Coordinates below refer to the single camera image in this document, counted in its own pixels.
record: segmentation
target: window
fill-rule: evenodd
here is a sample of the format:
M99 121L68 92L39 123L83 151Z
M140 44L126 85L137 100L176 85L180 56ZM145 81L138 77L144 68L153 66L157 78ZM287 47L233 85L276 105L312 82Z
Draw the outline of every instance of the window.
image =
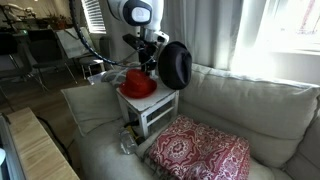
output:
M81 0L90 33L106 33L99 0Z
M320 52L319 0L269 0L266 7L262 27L272 49Z

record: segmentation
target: paisley pillow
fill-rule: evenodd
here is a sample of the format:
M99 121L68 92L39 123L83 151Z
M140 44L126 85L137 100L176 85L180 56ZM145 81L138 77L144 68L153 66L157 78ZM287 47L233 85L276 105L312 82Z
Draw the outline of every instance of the paisley pillow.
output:
M250 149L242 137L180 115L153 143L149 158L178 179L244 180Z

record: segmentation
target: floor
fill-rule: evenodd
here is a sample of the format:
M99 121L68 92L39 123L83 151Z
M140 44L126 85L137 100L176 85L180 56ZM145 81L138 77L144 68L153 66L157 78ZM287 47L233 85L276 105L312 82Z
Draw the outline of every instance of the floor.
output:
M82 74L76 69L72 69L72 71L74 72L78 84L75 84L66 70L44 73L44 79L50 91L49 93L44 92L32 79L27 82L2 81L0 82L0 85L14 110L17 111L25 107L30 107L36 116L40 116L49 122L58 138L66 147L69 147L73 168L79 177L83 179L77 146L75 143L71 144L76 124L60 90L89 85L89 83L87 80L83 79ZM12 113L3 99L0 99L0 112L5 114Z

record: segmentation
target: white side table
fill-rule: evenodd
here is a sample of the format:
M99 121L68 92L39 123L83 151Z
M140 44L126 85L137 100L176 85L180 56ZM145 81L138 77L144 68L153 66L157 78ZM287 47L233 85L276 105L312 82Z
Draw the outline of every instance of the white side table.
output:
M169 112L171 112L171 117L176 117L178 113L179 91L167 88L160 80L157 80L157 89L149 97L143 99L133 99L123 95L119 88L117 88L117 95L124 120L129 122L129 107L135 114L137 114L140 127L145 138L147 138L149 135L148 127L151 124ZM148 122L147 117L151 113L155 112L157 109L161 108L170 101L172 101L171 107Z

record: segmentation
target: red object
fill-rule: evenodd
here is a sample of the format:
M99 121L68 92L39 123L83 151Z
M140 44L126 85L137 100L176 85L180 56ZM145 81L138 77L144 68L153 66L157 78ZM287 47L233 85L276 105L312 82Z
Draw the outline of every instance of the red object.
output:
M157 89L157 83L144 72L130 69L126 74L126 81L119 88L122 94L140 99L150 96Z
M179 116L151 146L149 157L177 179L248 179L246 139Z

